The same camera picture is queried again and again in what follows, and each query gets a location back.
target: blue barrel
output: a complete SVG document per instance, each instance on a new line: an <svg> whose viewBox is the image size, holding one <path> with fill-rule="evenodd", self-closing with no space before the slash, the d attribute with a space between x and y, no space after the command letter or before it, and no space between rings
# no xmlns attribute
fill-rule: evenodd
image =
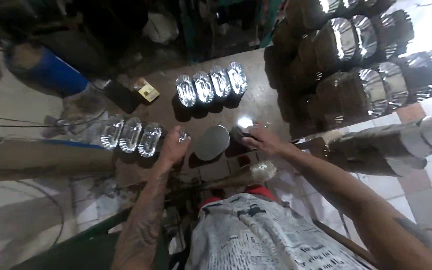
<svg viewBox="0 0 432 270"><path fill-rule="evenodd" d="M39 83L47 89L74 95L86 89L89 83L79 71L44 46L38 47L34 51L25 52L25 56L33 54L31 56L36 59L39 58L39 61L32 64L31 67L23 68L19 63L16 63L15 53L17 53L15 50L11 50L10 53L6 54L8 69L28 80Z"/></svg>

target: concrete floor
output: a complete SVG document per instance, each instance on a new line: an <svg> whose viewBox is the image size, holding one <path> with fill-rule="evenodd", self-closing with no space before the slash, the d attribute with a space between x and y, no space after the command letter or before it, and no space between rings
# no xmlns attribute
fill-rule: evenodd
<svg viewBox="0 0 432 270"><path fill-rule="evenodd" d="M37 92L4 68L0 52L0 117L43 123L45 115L58 117L63 108L58 97ZM14 125L0 120L0 125ZM41 138L39 128L0 128L0 137ZM59 242L75 235L73 194L68 179L25 180L51 194L64 213ZM8 269L48 249L61 228L58 208L37 189L14 181L0 182L0 269Z"/></svg>

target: clutter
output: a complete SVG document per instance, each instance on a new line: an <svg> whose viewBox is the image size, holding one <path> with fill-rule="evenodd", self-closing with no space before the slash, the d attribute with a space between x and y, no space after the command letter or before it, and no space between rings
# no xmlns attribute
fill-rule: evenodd
<svg viewBox="0 0 432 270"><path fill-rule="evenodd" d="M5 51L5 63L17 76L66 95L86 89L89 81L44 46L23 43Z"/></svg>

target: workbench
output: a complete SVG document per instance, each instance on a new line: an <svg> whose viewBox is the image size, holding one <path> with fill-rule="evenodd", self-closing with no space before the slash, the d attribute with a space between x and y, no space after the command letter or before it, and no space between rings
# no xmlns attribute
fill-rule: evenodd
<svg viewBox="0 0 432 270"><path fill-rule="evenodd" d="M247 51L223 58L213 59L195 65L183 66L172 70L158 71L145 76L155 89L160 93L159 97L151 104L141 104L133 112L132 116L139 117L142 121L156 122L163 125L166 129L171 129L173 126L182 126L191 136L193 143L189 148L189 152L185 157L183 168L195 168L199 164L194 161L194 142L205 132L210 126L221 125L228 131L231 131L235 126L236 121L242 116L250 116L259 124L268 127L284 141L301 138L304 132L301 125L295 123L295 119L291 118L291 112L285 111L288 106L283 108L281 102L283 100L281 93L277 89L270 86L266 69L268 65L265 61L265 50L271 50L272 47ZM213 106L207 113L195 113L193 115L181 113L178 109L178 95L175 87L175 80L180 75L188 75L192 77L198 71L208 72L214 65L220 65L223 68L228 67L231 62L240 62L245 68L246 77L248 79L248 89L240 100L239 104L231 104L230 106ZM228 156L242 154L248 149L243 149L241 145L235 146L236 150L233 153L225 151L220 159Z"/></svg>

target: finger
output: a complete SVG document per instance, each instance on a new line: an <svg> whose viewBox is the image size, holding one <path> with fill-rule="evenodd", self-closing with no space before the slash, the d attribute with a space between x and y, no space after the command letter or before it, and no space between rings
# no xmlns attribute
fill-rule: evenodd
<svg viewBox="0 0 432 270"><path fill-rule="evenodd" d="M248 131L249 131L249 134L258 138L262 128L263 127L261 127L259 125L253 125L253 126L248 127Z"/></svg>
<svg viewBox="0 0 432 270"><path fill-rule="evenodd" d="M188 147L191 144L191 137L187 136L184 141L182 141L183 145Z"/></svg>
<svg viewBox="0 0 432 270"><path fill-rule="evenodd" d="M180 125L174 126L172 132L179 132L182 128Z"/></svg>
<svg viewBox="0 0 432 270"><path fill-rule="evenodd" d="M244 138L242 138L241 142L245 146L247 146L249 148L252 148L252 149L261 149L261 147L263 147L263 144L261 142L258 142L255 139L250 138L250 137L244 137Z"/></svg>

